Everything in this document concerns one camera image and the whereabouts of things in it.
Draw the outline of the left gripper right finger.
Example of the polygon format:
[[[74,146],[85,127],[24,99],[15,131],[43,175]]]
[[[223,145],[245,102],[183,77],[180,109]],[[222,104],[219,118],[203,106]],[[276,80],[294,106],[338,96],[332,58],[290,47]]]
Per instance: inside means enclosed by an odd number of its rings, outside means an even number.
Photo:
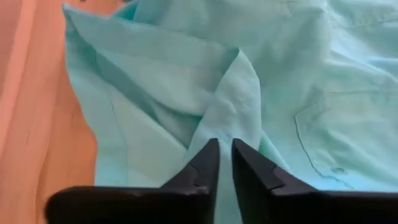
[[[318,190],[240,139],[232,156],[244,224],[398,224],[398,193]]]

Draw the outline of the teal garment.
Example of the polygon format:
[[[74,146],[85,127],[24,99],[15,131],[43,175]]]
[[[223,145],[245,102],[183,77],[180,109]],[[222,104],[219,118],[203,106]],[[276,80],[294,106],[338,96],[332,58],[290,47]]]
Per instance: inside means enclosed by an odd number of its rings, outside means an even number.
[[[243,224],[240,138],[321,190],[398,192],[398,0],[134,0],[64,6],[95,184],[158,187],[220,143],[216,224]]]

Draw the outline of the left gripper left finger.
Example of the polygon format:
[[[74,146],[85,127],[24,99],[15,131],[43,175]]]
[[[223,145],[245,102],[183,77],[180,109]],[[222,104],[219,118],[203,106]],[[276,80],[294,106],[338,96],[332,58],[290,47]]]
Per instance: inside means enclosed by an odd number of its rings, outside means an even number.
[[[74,186],[53,194],[47,224],[213,224],[220,164],[217,139],[157,188]]]

